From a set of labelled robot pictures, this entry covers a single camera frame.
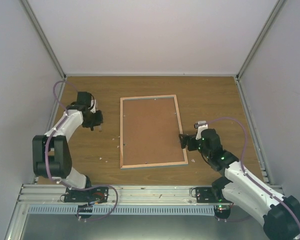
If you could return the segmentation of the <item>blue wooden picture frame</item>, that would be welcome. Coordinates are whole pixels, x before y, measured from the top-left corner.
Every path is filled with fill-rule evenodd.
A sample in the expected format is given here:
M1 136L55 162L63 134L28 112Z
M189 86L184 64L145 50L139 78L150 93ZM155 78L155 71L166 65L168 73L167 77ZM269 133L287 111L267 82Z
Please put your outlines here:
M175 94L120 99L120 168L184 166L183 132Z

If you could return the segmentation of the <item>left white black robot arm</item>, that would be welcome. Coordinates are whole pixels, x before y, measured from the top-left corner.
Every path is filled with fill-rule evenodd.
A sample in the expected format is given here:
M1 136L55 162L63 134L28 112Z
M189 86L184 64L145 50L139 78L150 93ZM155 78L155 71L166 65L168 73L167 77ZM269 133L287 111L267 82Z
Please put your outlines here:
M76 189L75 195L82 202L91 200L91 181L88 176L79 173L73 167L68 142L79 127L93 131L102 123L103 114L101 110L97 110L94 96L89 92L79 91L76 101L65 108L55 126L32 139L34 174Z

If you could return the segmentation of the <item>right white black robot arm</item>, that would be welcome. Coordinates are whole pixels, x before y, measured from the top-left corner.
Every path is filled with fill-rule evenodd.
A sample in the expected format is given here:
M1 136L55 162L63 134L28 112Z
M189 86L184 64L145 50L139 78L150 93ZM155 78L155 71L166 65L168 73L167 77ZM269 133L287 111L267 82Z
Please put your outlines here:
M300 202L284 196L254 176L233 153L223 149L216 130L180 134L182 149L198 151L221 177L212 183L213 200L234 203L263 228L270 240L300 239Z

